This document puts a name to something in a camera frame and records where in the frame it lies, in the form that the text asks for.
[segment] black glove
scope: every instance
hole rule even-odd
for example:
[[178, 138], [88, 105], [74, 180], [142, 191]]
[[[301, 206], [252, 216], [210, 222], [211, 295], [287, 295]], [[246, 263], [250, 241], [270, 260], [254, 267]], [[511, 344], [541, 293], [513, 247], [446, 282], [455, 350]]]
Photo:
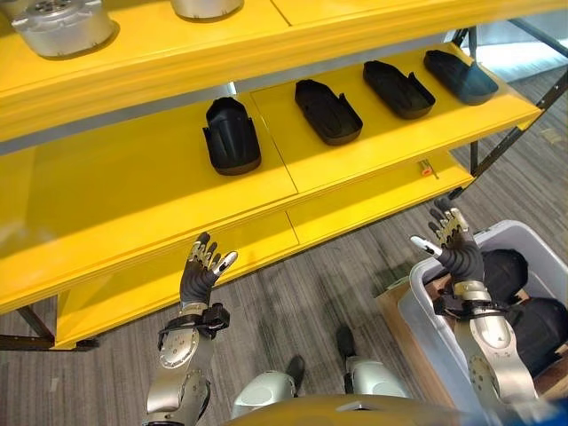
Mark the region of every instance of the black glove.
[[440, 223], [441, 229], [434, 222], [429, 222], [428, 226], [437, 235], [441, 248], [420, 235], [413, 235], [410, 241], [434, 256], [452, 274], [454, 282], [483, 282], [481, 250], [462, 213], [453, 208], [447, 198], [434, 201], [434, 205], [438, 209], [430, 209], [430, 213]]
[[192, 247], [185, 262], [184, 274], [179, 286], [179, 298], [182, 306], [201, 303], [209, 305], [209, 296], [215, 282], [221, 274], [237, 260], [237, 252], [228, 253], [223, 260], [218, 253], [214, 255], [217, 243], [212, 242], [207, 248], [209, 234], [202, 233]]

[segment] robot forearm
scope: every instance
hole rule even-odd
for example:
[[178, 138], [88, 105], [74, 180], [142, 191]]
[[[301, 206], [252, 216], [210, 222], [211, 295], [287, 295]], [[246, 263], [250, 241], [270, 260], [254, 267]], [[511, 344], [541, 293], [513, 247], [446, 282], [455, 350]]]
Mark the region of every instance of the robot forearm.
[[228, 327], [222, 304], [188, 304], [160, 332], [160, 360], [148, 392], [143, 426], [194, 426], [209, 402], [203, 372], [213, 356], [212, 338]]
[[479, 281], [459, 282], [454, 293], [464, 303], [479, 304], [470, 308], [469, 319], [458, 321], [454, 332], [482, 405], [491, 407], [500, 418], [541, 420], [550, 413], [550, 406], [538, 399], [533, 378], [518, 356], [515, 333], [503, 312], [492, 309], [485, 285]]

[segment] shelf bracket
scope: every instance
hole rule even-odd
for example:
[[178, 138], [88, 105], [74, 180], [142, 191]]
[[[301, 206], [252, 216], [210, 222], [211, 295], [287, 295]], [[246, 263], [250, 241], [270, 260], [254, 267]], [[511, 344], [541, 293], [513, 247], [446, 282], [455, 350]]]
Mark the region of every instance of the shelf bracket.
[[[18, 308], [18, 313], [34, 330], [37, 337], [0, 335], [0, 351], [50, 351], [55, 344], [55, 336], [42, 319], [30, 306]], [[77, 342], [76, 347], [69, 351], [89, 351], [98, 347], [99, 342], [96, 339], [89, 339]]]
[[[543, 42], [547, 46], [551, 47], [555, 51], [559, 52], [566, 58], [568, 58], [568, 48], [560, 44], [557, 40], [555, 40], [550, 35], [546, 34], [544, 31], [536, 28], [535, 26], [529, 24], [525, 20], [509, 20], [509, 22], [527, 34], [530, 34], [540, 42]], [[473, 59], [477, 56], [477, 31], [475, 27], [468, 28], [468, 29], [458, 29], [455, 32], [454, 39], [452, 40], [458, 47], [461, 46], [465, 35], [469, 33], [469, 50], [473, 52], [471, 55]], [[542, 112], [540, 115], [533, 120], [528, 126], [523, 127], [522, 129], [516, 127], [512, 131], [510, 131], [505, 138], [501, 140], [499, 145], [497, 145], [491, 153], [489, 153], [484, 160], [478, 164], [477, 163], [477, 153], [478, 153], [478, 142], [472, 142], [469, 144], [469, 170], [471, 176], [473, 176], [474, 180], [471, 182], [473, 184], [494, 162], [496, 162], [505, 152], [521, 137], [528, 131], [533, 124], [535, 124], [544, 113], [548, 111], [550, 107], [556, 102], [558, 98], [560, 98], [565, 92], [568, 90], [568, 72], [564, 72], [564, 74], [560, 77], [560, 79], [544, 94], [542, 98], [535, 104]], [[453, 200], [459, 197], [465, 188], [456, 188], [452, 192], [448, 194], [448, 197]]]

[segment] robotic arm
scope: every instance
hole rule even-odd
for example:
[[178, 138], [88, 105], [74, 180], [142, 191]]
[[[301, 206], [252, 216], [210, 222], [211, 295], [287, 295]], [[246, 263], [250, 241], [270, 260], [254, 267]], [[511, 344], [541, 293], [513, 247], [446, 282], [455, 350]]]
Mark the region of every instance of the robotic arm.
[[411, 241], [434, 256], [454, 279], [453, 294], [442, 295], [434, 303], [438, 315], [457, 319], [454, 329], [469, 367], [469, 379], [482, 406], [500, 419], [541, 421], [553, 412], [538, 399], [533, 379], [517, 353], [517, 339], [503, 317], [506, 306], [492, 301], [484, 280], [481, 251], [462, 216], [447, 199], [435, 202], [430, 229], [441, 247], [414, 235]]
[[181, 310], [159, 333], [159, 366], [148, 392], [143, 426], [193, 426], [209, 403], [204, 371], [213, 356], [212, 340], [229, 327], [222, 304], [209, 307], [211, 288], [237, 259], [232, 251], [222, 260], [217, 244], [203, 233], [185, 263], [179, 289]]

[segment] black object in bin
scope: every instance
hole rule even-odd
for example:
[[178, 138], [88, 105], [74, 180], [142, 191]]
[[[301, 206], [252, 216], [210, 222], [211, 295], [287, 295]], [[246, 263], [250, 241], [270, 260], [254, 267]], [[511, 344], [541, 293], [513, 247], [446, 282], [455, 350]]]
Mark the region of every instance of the black object in bin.
[[445, 51], [427, 51], [424, 65], [464, 104], [481, 105], [499, 89], [497, 83], [477, 63], [469, 66]]
[[492, 250], [483, 253], [484, 283], [497, 302], [514, 304], [515, 296], [528, 280], [529, 267], [523, 255], [515, 250]]
[[505, 318], [515, 330], [518, 355], [532, 377], [560, 358], [555, 351], [568, 340], [568, 311], [563, 304], [534, 297], [511, 306]]
[[255, 125], [245, 106], [233, 98], [219, 98], [207, 111], [203, 128], [209, 159], [221, 175], [241, 175], [258, 167], [260, 146]]
[[345, 95], [337, 97], [323, 83], [313, 80], [297, 82], [295, 99], [308, 123], [328, 145], [351, 142], [363, 128], [363, 122]]
[[407, 120], [426, 115], [436, 103], [414, 73], [406, 77], [393, 65], [378, 60], [365, 62], [363, 78], [396, 115]]

